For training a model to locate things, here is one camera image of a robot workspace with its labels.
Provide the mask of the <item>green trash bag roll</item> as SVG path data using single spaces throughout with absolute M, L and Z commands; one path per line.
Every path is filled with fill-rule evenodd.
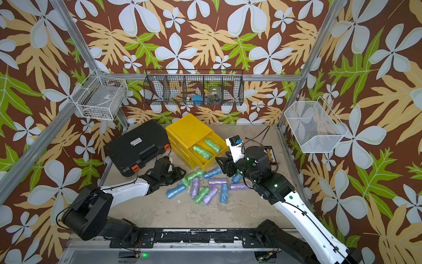
M 199 190 L 199 193 L 193 198 L 195 204 L 199 205 L 206 195 L 209 193 L 209 187 L 202 187 Z
M 198 169 L 188 175 L 186 175 L 186 179 L 188 181 L 192 181 L 194 178 L 202 177 L 204 175 L 204 171 L 202 169 Z
M 211 148 L 216 154 L 221 151 L 221 147 L 215 143 L 212 139 L 205 140 L 206 145 Z
M 188 188 L 190 186 L 190 181 L 186 178 L 183 177 L 181 180 L 181 183 L 184 185 L 184 187 Z
M 210 160 L 213 157 L 213 155 L 209 151 L 205 150 L 199 145 L 194 145 L 192 149 L 195 153 L 199 154 L 201 157 L 203 157 L 206 160 Z

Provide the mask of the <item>yellow top drawer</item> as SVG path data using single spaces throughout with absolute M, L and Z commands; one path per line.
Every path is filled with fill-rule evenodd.
M 216 152 L 211 148 L 207 143 L 206 140 L 211 140 L 215 145 L 220 148 L 219 152 Z M 194 150 L 195 146 L 198 146 L 200 149 L 205 150 L 209 153 L 209 159 L 205 159 L 201 154 Z M 200 138 L 199 141 L 195 142 L 192 146 L 188 148 L 189 153 L 196 164 L 202 169 L 203 171 L 208 171 L 211 169 L 216 161 L 216 157 L 225 156 L 225 152 L 229 150 L 229 147 L 226 145 L 225 140 L 223 140 L 220 136 L 218 136 L 215 132 L 210 132 L 204 137 Z

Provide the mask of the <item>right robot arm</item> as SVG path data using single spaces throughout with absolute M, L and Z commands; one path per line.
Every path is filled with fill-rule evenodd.
M 245 151 L 234 148 L 226 157 L 216 157 L 223 173 L 240 174 L 252 188 L 275 206 L 294 225 L 303 239 L 286 233 L 274 222 L 265 220 L 256 229 L 257 238 L 267 247 L 281 249 L 302 264 L 359 264 L 362 253 L 336 239 L 304 204 L 293 185 L 272 170 L 268 154 L 261 146 Z

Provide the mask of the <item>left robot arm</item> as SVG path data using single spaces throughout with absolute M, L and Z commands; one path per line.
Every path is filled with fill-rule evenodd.
M 169 157 L 162 157 L 153 168 L 134 180 L 110 187 L 85 187 L 63 211 L 61 222 L 84 241 L 103 236 L 134 246 L 139 241 L 139 227 L 129 220 L 110 217 L 110 209 L 150 195 L 160 187 L 182 180 L 185 175 L 186 171 L 174 166 Z

